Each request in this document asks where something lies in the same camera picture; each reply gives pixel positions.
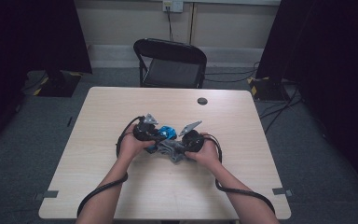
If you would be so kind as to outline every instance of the wooden table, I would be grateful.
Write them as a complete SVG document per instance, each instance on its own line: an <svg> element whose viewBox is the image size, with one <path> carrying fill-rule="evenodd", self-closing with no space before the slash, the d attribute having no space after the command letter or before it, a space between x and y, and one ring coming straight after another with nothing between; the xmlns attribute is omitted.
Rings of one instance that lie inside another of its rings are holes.
<svg viewBox="0 0 358 224"><path fill-rule="evenodd" d="M198 104L204 97L207 105ZM94 87L90 89L45 198L42 218L76 218L83 198L116 160L116 142L137 116L152 114L177 132L202 120L196 130L213 134L223 164L248 187L271 200L279 219L291 211L269 145L248 91ZM238 219L214 177L194 161L173 164L168 156L142 152L132 162L118 201L117 219Z"/></svg>

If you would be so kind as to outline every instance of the person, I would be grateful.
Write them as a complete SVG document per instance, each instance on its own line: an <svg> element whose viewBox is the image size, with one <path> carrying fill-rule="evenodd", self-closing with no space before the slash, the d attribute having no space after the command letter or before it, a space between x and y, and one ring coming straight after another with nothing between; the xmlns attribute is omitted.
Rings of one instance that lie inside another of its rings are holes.
<svg viewBox="0 0 358 224"><path fill-rule="evenodd" d="M142 142L137 140L131 133L134 125L131 125L121 142L118 158L100 186L119 180L126 173L132 160L144 150L155 144L154 141ZM218 154L214 142L206 140L199 152L186 152L186 156L205 166L225 188L250 190L232 175L218 160ZM84 205L76 223L111 223L115 215L118 197L122 184L104 190ZM227 193L241 223L279 223L274 213L267 204L257 198L240 195L238 193Z"/></svg>

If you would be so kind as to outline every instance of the wall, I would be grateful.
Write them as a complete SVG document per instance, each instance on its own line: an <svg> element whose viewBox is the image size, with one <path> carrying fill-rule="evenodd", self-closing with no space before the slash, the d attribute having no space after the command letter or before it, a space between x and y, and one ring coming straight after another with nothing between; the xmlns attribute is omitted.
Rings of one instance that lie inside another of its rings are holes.
<svg viewBox="0 0 358 224"><path fill-rule="evenodd" d="M183 13L171 14L174 41L198 47L265 47L278 1L204 2L184 2ZM169 39L168 18L161 1L83 0L76 1L76 7L87 44L131 46L144 37Z"/></svg>

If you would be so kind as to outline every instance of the black folding chair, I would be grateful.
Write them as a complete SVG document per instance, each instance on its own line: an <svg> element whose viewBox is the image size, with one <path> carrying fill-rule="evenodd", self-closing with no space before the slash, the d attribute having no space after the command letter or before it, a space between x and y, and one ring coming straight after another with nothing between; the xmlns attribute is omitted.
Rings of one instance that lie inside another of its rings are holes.
<svg viewBox="0 0 358 224"><path fill-rule="evenodd" d="M207 58L200 49L152 38L136 41L133 49L139 59L141 87L202 88ZM152 59L148 67L144 58Z"/></svg>

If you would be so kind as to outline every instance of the forearm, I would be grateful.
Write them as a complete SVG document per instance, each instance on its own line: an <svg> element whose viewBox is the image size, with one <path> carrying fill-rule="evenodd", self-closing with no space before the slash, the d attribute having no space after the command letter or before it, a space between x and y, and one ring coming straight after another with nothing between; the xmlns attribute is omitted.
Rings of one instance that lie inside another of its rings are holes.
<svg viewBox="0 0 358 224"><path fill-rule="evenodd" d="M251 190L219 162L209 170L224 188ZM227 196L241 223L279 223L267 204L260 199L239 193L227 193Z"/></svg>
<svg viewBox="0 0 358 224"><path fill-rule="evenodd" d="M122 178L126 174L130 163L130 158L117 159L98 187ZM121 187L122 184L114 186L90 198L76 223L111 223L115 215Z"/></svg>

